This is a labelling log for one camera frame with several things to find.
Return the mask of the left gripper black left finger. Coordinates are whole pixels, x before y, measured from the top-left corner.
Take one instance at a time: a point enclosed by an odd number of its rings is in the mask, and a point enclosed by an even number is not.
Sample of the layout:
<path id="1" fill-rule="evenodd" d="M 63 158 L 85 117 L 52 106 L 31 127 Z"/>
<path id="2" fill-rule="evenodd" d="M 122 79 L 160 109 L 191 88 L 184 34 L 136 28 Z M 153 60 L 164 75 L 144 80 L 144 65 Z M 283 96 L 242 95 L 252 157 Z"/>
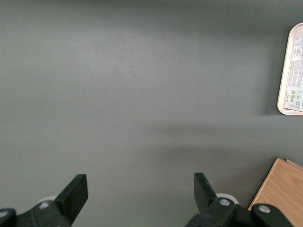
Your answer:
<path id="1" fill-rule="evenodd" d="M 87 176 L 76 175 L 54 199 L 44 199 L 28 211 L 0 210 L 2 227 L 71 227 L 88 199 Z"/>

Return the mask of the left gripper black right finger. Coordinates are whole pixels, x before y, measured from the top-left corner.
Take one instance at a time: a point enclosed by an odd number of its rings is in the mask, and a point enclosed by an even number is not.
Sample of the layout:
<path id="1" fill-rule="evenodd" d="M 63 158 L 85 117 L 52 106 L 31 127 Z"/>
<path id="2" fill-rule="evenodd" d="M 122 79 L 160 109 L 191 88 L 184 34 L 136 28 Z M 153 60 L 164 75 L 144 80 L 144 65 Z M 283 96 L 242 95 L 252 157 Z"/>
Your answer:
<path id="1" fill-rule="evenodd" d="M 291 227 L 292 223 L 275 206 L 257 203 L 251 210 L 227 197 L 218 197 L 203 173 L 194 174 L 194 198 L 199 213 L 187 227 Z"/>

